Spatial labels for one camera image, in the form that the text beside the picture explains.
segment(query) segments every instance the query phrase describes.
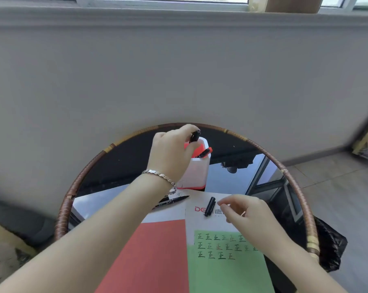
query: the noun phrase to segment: wall baseboard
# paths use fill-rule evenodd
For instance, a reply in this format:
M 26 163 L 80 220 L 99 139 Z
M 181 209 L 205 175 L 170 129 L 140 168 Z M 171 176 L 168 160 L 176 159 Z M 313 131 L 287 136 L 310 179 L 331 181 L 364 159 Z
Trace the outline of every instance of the wall baseboard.
M 308 162 L 308 161 L 318 159 L 321 157 L 326 157 L 326 156 L 329 156 L 335 153 L 347 151 L 349 148 L 350 146 L 339 146 L 339 147 L 334 147 L 334 148 L 330 148 L 327 150 L 317 151 L 314 153 L 310 153 L 307 155 L 303 155 L 303 156 L 299 156 L 296 158 L 288 159 L 286 161 L 282 161 L 282 164 L 284 164 L 285 166 L 294 166 L 295 164 L 299 164 L 302 162 Z

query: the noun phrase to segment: red and white pen holder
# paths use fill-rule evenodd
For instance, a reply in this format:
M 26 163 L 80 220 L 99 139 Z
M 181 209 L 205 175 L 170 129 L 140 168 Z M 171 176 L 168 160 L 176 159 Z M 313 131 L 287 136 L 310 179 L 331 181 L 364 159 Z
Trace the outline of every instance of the red and white pen holder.
M 202 190 L 206 187 L 211 153 L 203 158 L 195 158 L 209 147 L 205 138 L 199 137 L 200 146 L 196 148 L 184 176 L 176 183 L 178 189 Z

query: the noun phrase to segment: gray floor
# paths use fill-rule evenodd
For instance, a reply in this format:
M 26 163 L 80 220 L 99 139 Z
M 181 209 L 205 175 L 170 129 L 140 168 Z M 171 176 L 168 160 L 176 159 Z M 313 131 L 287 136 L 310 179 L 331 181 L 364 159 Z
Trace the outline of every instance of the gray floor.
M 289 167 L 313 214 L 347 237 L 340 270 L 349 293 L 368 293 L 368 161 L 338 153 Z

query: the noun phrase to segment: silver bracelet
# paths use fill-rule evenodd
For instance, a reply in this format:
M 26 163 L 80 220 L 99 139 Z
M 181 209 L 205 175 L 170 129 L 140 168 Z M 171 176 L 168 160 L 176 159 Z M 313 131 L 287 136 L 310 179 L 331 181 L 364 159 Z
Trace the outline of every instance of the silver bracelet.
M 176 190 L 177 190 L 176 183 L 172 179 L 170 179 L 169 177 L 167 177 L 166 175 L 164 175 L 163 173 L 160 173 L 160 172 L 157 172 L 157 171 L 153 171 L 152 169 L 146 169 L 146 170 L 144 170 L 142 172 L 142 174 L 146 174 L 146 173 L 148 173 L 148 174 L 154 174 L 154 175 L 160 176 L 161 178 L 165 179 L 167 182 L 169 182 L 170 184 L 172 184 L 173 188 L 175 189 L 174 192 L 176 192 Z

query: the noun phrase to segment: hand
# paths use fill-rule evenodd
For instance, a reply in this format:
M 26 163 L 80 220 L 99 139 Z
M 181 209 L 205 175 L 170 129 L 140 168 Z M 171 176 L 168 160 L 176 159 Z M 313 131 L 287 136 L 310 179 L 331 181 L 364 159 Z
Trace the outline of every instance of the hand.
M 226 221 L 232 223 L 253 246 L 271 260 L 293 243 L 265 201 L 235 194 L 221 199 L 218 205 L 225 214 Z
M 186 124 L 177 130 L 156 133 L 147 169 L 163 173 L 178 182 L 184 175 L 193 152 L 199 147 L 198 142 L 192 142 L 184 149 L 184 143 L 197 130 L 198 127 Z

